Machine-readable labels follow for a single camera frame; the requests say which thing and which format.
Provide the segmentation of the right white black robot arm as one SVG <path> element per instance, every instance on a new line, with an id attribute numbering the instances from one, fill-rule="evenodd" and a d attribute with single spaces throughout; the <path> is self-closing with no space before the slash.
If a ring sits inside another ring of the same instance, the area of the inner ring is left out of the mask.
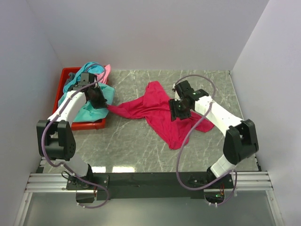
<path id="1" fill-rule="evenodd" d="M 190 129 L 181 145 L 184 148 L 192 131 L 205 119 L 217 127 L 224 136 L 223 154 L 208 168 L 205 185 L 198 188 L 217 188 L 223 177 L 233 171 L 237 164 L 259 150 L 255 124 L 252 120 L 243 120 L 221 107 L 204 90 L 174 87 L 175 98 L 171 99 L 172 120 L 184 119 L 195 111 L 202 117 Z"/>

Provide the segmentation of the magenta t shirt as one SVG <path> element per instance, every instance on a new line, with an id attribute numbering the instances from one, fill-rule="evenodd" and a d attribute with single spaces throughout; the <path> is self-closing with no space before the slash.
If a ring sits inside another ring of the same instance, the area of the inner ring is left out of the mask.
<path id="1" fill-rule="evenodd" d="M 201 116 L 192 112 L 191 117 L 187 119 L 171 121 L 169 99 L 161 84 L 152 81 L 146 86 L 143 96 L 118 106 L 109 105 L 108 110 L 131 120 L 145 119 L 170 149 L 177 150 L 181 148 L 186 135 Z"/>

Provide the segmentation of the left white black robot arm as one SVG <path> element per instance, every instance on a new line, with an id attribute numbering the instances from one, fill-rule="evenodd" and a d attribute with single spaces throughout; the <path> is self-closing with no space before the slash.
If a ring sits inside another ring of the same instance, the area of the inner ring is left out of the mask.
<path id="1" fill-rule="evenodd" d="M 63 166 L 70 173 L 68 180 L 83 189 L 94 185 L 91 166 L 76 154 L 71 126 L 81 107 L 90 101 L 98 109 L 106 107 L 106 99 L 95 81 L 78 82 L 67 92 L 63 103 L 48 119 L 37 123 L 39 153 L 52 167 Z"/>

